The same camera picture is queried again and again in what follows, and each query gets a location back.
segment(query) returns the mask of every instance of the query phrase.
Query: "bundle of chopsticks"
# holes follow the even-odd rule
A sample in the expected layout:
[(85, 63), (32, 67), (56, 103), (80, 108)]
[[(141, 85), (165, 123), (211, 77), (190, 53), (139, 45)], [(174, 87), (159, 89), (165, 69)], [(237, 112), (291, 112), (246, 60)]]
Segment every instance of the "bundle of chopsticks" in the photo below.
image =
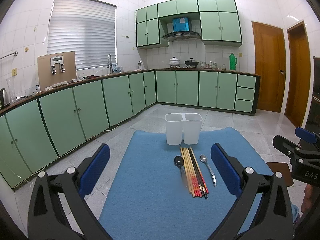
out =
[(189, 193), (191, 193), (193, 197), (204, 196), (204, 198), (207, 199), (207, 194), (209, 193), (209, 191), (207, 185), (204, 182), (204, 178), (202, 176), (192, 148), (180, 147), (180, 151), (184, 161)]

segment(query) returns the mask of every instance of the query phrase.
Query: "white blind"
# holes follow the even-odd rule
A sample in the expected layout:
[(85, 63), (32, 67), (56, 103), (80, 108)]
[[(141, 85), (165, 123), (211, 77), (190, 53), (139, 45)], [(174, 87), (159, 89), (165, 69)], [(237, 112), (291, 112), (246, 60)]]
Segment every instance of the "white blind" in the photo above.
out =
[(48, 53), (75, 51), (76, 69), (116, 64), (115, 11), (91, 0), (54, 0)]

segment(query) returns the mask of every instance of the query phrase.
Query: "black spoon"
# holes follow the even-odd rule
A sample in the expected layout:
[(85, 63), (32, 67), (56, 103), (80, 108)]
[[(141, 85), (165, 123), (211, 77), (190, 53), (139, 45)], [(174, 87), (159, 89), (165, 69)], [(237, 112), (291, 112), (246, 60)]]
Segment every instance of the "black spoon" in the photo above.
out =
[(184, 170), (182, 169), (183, 164), (184, 164), (183, 158), (181, 156), (179, 156), (179, 155), (175, 156), (174, 165), (176, 165), (180, 169), (182, 181), (184, 182), (185, 186), (188, 187), (187, 177), (186, 177), (186, 175), (184, 173)]

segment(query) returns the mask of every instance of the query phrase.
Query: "wall outlet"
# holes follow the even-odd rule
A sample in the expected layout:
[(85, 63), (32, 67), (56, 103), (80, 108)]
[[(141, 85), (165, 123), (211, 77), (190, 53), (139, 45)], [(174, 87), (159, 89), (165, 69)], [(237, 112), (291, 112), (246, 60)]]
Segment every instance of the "wall outlet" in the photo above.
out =
[(14, 68), (12, 70), (12, 76), (16, 76), (17, 74), (18, 74), (18, 70), (17, 70), (17, 68)]

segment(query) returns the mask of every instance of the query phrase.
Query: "tiled floor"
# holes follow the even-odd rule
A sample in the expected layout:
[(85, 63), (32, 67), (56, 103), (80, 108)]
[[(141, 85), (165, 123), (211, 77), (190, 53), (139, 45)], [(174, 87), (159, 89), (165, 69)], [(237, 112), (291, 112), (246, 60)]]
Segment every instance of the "tiled floor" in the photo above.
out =
[[(92, 156), (101, 143), (107, 143), (111, 148), (110, 160), (92, 193), (85, 197), (88, 206), (98, 218), (134, 131), (165, 133), (164, 116), (169, 113), (180, 112), (201, 114), (203, 118), (202, 131), (219, 130), (228, 126), (235, 128), (247, 139), (265, 162), (287, 162), (289, 164), (289, 158), (274, 149), (272, 145), (272, 139), (275, 135), (280, 134), (295, 143), (299, 142), (299, 138), (294, 134), (295, 127), (280, 113), (257, 110), (255, 116), (247, 116), (194, 108), (154, 105), (115, 130), (105, 133), (71, 155), (61, 159), (46, 171), (48, 174), (59, 174), (70, 166), (77, 167), (84, 158)], [(34, 181), (35, 179), (29, 181), (15, 192), (19, 213), (26, 230), (28, 207)], [(304, 197), (304, 187), (305, 183), (295, 180), (293, 186), (288, 188), (292, 203), (299, 208)], [(64, 195), (60, 194), (60, 198), (72, 228), (80, 232)]]

